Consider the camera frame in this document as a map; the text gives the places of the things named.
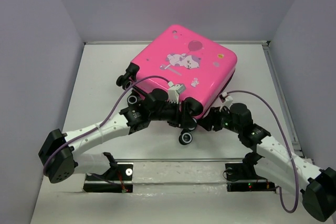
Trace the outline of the pink hard-shell suitcase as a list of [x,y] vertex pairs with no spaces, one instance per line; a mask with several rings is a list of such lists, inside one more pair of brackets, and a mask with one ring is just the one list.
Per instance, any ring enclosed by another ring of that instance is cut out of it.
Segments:
[[[116,84],[144,98],[154,89],[167,92],[168,82],[184,84],[180,101],[194,99],[197,126],[231,80],[236,54],[183,26],[172,25],[147,45],[129,64]],[[179,142],[192,142],[193,130],[181,129]]]

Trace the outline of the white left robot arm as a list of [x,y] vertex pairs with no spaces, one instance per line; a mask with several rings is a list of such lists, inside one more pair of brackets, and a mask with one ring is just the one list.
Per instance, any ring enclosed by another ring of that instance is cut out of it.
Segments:
[[102,122],[65,133],[60,129],[51,131],[38,152],[43,174],[56,184],[72,174],[83,173],[83,169],[88,168],[84,164],[86,151],[114,138],[141,131],[152,121],[165,121],[189,133],[196,128],[195,105],[191,97],[172,101],[161,89],[154,89],[144,98],[132,93],[126,108],[118,113],[111,112]]

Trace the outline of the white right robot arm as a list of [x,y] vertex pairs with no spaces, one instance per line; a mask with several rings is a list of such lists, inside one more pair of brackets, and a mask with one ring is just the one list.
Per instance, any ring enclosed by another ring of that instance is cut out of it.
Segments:
[[251,149],[241,166],[246,177],[258,175],[271,180],[293,194],[318,221],[325,222],[335,213],[335,170],[322,169],[287,149],[253,122],[246,105],[234,103],[228,109],[211,108],[198,124],[207,131],[227,129],[237,133],[239,141]]

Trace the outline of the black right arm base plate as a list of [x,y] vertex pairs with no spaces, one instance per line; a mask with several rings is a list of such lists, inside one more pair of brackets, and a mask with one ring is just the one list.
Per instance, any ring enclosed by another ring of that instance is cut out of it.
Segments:
[[256,174],[254,167],[245,163],[226,163],[222,173],[227,181],[227,191],[230,193],[276,192],[278,186]]

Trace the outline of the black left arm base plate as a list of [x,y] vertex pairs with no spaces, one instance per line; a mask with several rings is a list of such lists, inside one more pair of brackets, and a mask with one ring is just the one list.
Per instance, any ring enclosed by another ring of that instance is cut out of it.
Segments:
[[87,193],[132,193],[133,163],[119,163],[104,174],[87,174],[83,190]]

